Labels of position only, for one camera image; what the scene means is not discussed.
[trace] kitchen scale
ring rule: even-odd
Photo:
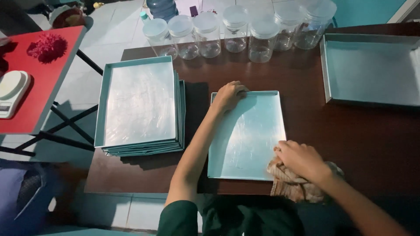
[[[25,71],[10,71],[0,78],[0,119],[14,115],[31,83],[31,76]]]

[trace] dark wood table top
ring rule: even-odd
[[[330,29],[336,33],[420,36],[420,24],[386,24]],[[150,47],[127,49],[121,60],[154,57]],[[274,52],[268,63],[251,63],[247,52],[225,49],[213,58],[185,61],[174,68],[186,84],[186,142],[209,106],[211,92],[240,80],[252,91],[278,90],[288,139],[314,146],[335,162],[346,180],[369,196],[420,194],[420,120],[414,109],[373,108],[325,103],[319,47]],[[182,152],[115,157],[94,153],[85,191],[167,193]],[[269,194],[272,182],[209,179],[207,166],[199,192]]]

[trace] blue water bottle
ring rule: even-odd
[[[168,22],[179,15],[175,0],[146,0],[146,3],[154,19],[160,18]]]

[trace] dark green shirt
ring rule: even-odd
[[[197,235],[195,203],[181,200],[166,206],[159,220],[158,236]],[[218,195],[204,203],[203,236],[303,235],[294,205],[282,197]]]

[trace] hand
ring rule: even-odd
[[[274,152],[295,174],[317,185],[332,176],[331,169],[324,163],[314,147],[306,144],[299,145],[292,140],[279,141],[278,146],[281,151]]]
[[[241,82],[232,81],[219,89],[211,106],[225,113],[228,110],[234,109],[239,100],[247,96],[246,92],[248,91],[249,89],[242,85]]]

